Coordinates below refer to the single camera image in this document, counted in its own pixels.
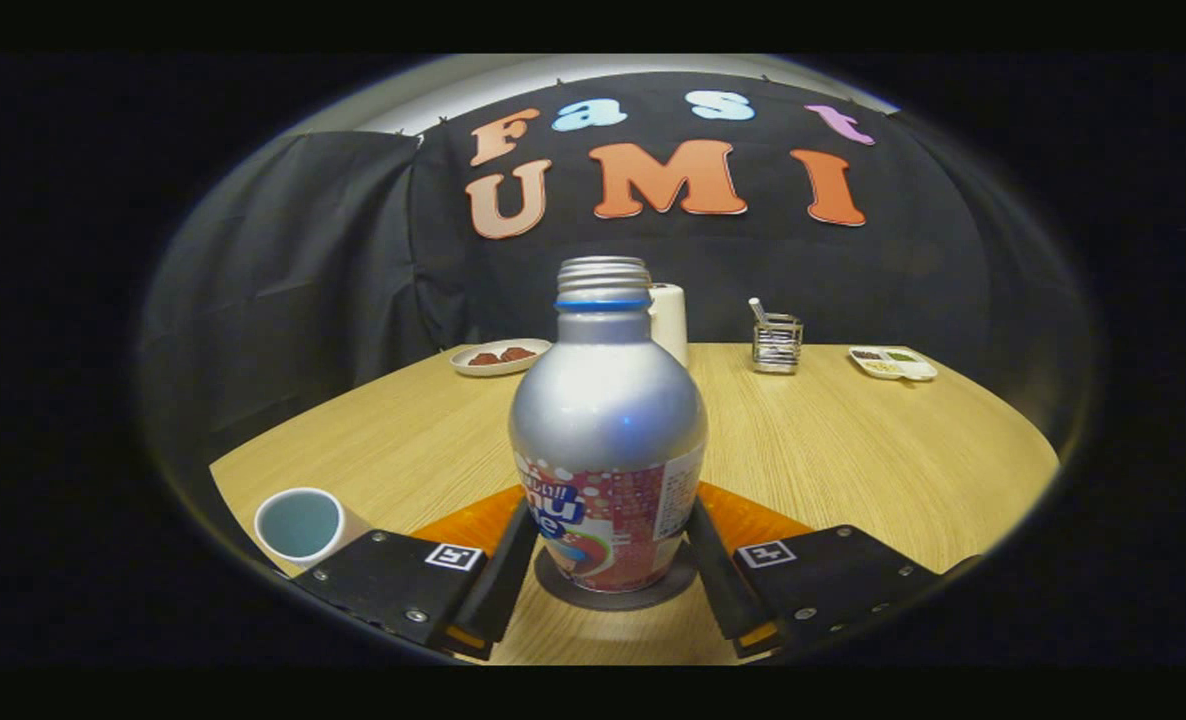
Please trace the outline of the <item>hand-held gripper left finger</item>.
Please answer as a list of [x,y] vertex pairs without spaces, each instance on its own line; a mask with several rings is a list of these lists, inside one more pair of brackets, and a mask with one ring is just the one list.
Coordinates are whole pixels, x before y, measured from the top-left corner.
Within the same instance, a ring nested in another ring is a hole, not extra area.
[[509,488],[413,533],[366,527],[291,582],[387,637],[489,660],[537,537],[523,488]]

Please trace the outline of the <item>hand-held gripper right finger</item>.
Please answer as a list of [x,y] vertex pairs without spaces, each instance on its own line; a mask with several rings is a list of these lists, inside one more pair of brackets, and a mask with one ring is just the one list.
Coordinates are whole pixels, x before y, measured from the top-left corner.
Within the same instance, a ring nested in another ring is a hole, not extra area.
[[802,657],[862,632],[942,579],[861,528],[816,530],[713,484],[699,488],[686,539],[739,660]]

